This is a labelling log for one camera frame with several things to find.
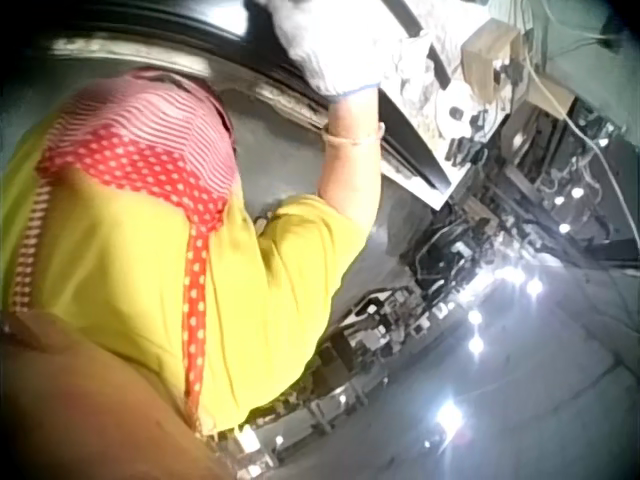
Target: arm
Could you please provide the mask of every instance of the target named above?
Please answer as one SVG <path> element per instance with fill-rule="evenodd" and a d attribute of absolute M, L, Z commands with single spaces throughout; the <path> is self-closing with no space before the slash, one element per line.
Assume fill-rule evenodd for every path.
<path fill-rule="evenodd" d="M 366 22 L 368 0 L 262 0 L 276 34 L 309 84 L 333 100 L 329 135 L 378 133 L 380 52 Z M 368 232 L 380 200 L 380 142 L 327 142 L 319 196 Z"/>
<path fill-rule="evenodd" d="M 364 139 L 378 134 L 378 90 L 369 88 L 329 107 L 329 134 Z M 369 231 L 380 202 L 380 142 L 327 143 L 319 196 Z"/>

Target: concrete floor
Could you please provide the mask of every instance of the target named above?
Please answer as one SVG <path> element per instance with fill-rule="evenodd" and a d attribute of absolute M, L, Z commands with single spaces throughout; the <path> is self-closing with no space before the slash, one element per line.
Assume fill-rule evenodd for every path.
<path fill-rule="evenodd" d="M 477 361 L 465 326 L 410 369 L 390 374 L 366 409 L 267 477 L 638 478 L 638 336 L 612 323 L 638 331 L 638 279 L 616 278 L 632 310 L 619 320 L 620 301 L 604 276 L 591 274 L 588 286 L 579 273 L 538 274 L 546 289 L 536 301 L 502 284 L 479 307 L 485 351 Z M 581 298 L 585 285 L 615 320 L 593 312 Z M 441 455 L 430 455 L 427 430 L 447 398 L 466 424 Z"/>

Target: woman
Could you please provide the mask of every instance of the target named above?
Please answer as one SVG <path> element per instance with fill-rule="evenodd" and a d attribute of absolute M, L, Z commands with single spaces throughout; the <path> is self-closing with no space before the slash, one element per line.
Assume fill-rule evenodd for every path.
<path fill-rule="evenodd" d="M 359 2 L 264 3 L 334 103 L 318 195 L 285 202 L 260 235 L 222 105 L 170 72 L 84 88 L 25 135 L 4 175 L 3 308 L 57 315 L 201 434 L 298 378 L 380 196 L 379 75 L 353 30 Z"/>

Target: wrist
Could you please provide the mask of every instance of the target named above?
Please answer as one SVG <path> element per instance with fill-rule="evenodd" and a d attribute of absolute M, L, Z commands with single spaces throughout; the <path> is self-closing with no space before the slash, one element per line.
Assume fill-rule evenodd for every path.
<path fill-rule="evenodd" d="M 377 88 L 340 98 L 329 107 L 328 131 L 331 135 L 359 139 L 375 135 L 378 129 Z"/>

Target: bracelet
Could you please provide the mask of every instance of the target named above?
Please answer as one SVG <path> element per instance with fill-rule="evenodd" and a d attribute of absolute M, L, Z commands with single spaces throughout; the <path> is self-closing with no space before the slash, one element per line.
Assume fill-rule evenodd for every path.
<path fill-rule="evenodd" d="M 344 137 L 335 137 L 329 134 L 329 124 L 327 123 L 324 127 L 322 127 L 322 139 L 325 143 L 329 143 L 331 145 L 351 145 L 351 146 L 360 146 L 360 145 L 368 145 L 370 143 L 374 143 L 379 141 L 384 135 L 385 126 L 384 123 L 380 122 L 378 124 L 378 133 L 371 135 L 369 137 L 364 138 L 344 138 Z"/>

